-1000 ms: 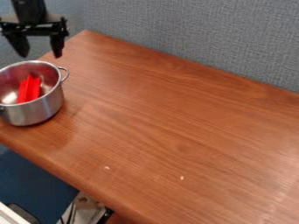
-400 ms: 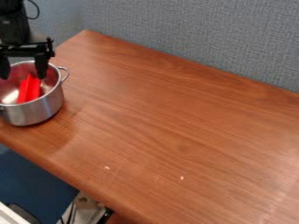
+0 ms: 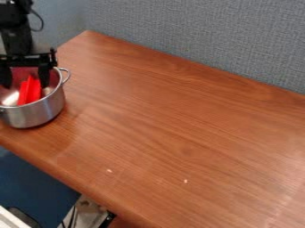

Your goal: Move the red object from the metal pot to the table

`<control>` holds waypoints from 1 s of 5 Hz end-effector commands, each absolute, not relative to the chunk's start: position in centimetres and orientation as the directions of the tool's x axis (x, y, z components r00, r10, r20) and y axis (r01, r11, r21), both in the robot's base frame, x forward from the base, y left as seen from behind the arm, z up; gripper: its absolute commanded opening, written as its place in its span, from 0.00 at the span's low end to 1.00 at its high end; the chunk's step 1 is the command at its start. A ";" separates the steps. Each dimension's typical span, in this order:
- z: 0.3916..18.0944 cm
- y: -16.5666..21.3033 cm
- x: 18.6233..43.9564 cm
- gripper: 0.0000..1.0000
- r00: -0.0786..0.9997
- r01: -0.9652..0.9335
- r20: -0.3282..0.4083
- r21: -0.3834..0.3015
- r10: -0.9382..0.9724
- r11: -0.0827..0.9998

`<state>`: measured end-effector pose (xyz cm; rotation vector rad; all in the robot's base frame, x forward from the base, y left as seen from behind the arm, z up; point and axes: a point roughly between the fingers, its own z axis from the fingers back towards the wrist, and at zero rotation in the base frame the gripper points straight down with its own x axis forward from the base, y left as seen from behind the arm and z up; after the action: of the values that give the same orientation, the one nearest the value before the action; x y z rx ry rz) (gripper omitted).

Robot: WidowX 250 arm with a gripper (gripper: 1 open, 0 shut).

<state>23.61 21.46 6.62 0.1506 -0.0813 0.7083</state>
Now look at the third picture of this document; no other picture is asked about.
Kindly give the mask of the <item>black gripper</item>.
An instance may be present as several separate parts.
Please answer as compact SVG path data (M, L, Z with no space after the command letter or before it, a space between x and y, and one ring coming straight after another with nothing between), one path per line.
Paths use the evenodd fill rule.
M52 67L58 66L56 50L35 47L31 27L27 23L11 28L0 27L6 52L0 53L0 86L12 86L12 72L7 67L38 67L40 86L50 86Z

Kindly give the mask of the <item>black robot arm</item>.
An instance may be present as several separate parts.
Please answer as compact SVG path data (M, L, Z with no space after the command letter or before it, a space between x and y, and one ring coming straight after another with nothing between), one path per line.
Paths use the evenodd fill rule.
M59 66L56 49L34 43L32 33L44 29L44 20L32 4L34 0L0 0L0 86L6 88L14 83L12 68L36 68L46 88L50 71Z

